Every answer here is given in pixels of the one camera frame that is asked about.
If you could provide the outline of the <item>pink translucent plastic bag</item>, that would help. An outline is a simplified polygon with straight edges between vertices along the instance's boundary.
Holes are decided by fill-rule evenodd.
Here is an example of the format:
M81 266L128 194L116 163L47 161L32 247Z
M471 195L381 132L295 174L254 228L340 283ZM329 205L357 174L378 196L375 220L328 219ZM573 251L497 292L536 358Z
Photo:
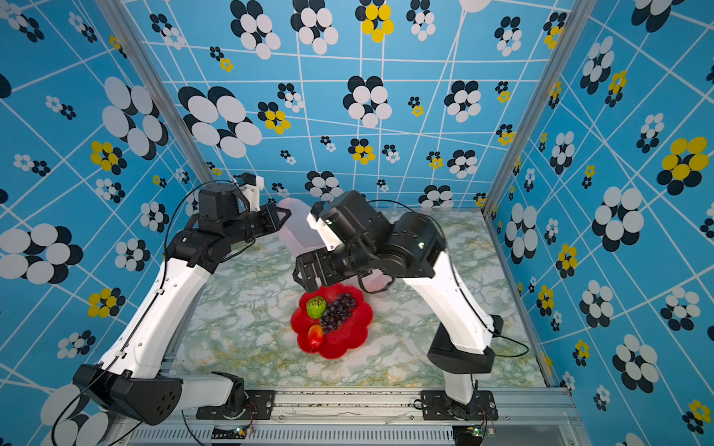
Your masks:
M311 211L308 204L298 199L286 198L277 206L291 211L291 216L279 230L278 236L294 258L325 246L318 232L308 224L307 217ZM379 291L389 282L390 278L378 269L363 278L364 288L370 292Z

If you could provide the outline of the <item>dark purple grape bunch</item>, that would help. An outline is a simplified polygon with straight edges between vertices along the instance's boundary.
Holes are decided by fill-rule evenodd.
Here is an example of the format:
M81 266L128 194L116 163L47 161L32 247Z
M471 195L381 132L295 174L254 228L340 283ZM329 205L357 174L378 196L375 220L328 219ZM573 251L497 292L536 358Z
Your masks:
M327 304L319 319L325 334L335 332L353 315L357 300L351 294L340 294L336 300Z

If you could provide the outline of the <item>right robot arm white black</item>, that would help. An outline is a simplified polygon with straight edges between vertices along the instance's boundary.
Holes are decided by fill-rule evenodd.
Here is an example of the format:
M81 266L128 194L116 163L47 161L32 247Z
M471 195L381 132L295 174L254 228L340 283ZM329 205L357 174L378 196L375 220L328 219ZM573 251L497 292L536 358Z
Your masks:
M357 191L314 204L306 221L323 245L297 256L296 282L315 292L373 271L403 281L440 320L428 358L444 373L446 396L462 407L474 404L473 379L492 371L491 342L501 336L504 321L472 296L437 222L418 212L390 222Z

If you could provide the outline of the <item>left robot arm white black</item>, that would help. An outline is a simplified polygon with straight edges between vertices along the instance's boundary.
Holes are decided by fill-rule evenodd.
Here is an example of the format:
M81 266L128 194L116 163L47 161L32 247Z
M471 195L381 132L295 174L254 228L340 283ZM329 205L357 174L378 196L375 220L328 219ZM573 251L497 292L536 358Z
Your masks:
M180 345L203 288L234 245L274 234L291 212L262 204L264 180L243 174L195 188L198 211L165 244L156 280L130 323L99 362L82 365L73 383L98 406L146 425L174 412L217 407L236 417L247 408L245 382L227 373L171 377L164 370Z

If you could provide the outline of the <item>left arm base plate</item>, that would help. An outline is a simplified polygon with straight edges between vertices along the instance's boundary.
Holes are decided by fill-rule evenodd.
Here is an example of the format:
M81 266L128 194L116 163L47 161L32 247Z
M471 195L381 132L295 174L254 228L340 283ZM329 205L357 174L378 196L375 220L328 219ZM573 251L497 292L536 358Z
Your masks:
M196 412L199 420L270 420L274 390L246 390L243 395L221 406L203 406Z

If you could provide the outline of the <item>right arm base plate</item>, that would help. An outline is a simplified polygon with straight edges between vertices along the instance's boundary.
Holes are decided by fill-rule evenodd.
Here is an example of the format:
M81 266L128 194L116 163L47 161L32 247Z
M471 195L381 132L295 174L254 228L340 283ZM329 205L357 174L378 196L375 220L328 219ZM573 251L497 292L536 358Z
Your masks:
M496 421L498 408L491 391L476 390L469 403L450 399L444 390L422 390L419 400L425 421Z

